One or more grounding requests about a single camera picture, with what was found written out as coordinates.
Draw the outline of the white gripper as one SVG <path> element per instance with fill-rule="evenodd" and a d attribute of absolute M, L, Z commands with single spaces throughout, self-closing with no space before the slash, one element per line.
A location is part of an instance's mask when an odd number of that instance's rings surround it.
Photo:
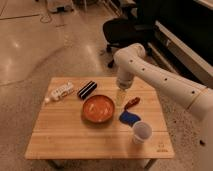
<path fill-rule="evenodd" d="M 126 91 L 133 84 L 134 75 L 122 68 L 118 69 L 116 84 L 120 88 L 116 91 L 116 105 L 121 106 L 125 100 Z"/>

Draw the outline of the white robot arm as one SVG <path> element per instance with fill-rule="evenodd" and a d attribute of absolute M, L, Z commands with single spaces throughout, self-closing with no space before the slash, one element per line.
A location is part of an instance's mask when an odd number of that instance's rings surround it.
<path fill-rule="evenodd" d="M 172 98 L 199 120 L 213 118 L 213 89 L 150 64 L 144 60 L 145 56 L 145 49 L 139 43 L 119 49 L 114 54 L 119 88 L 130 88 L 134 77 L 138 77 Z"/>

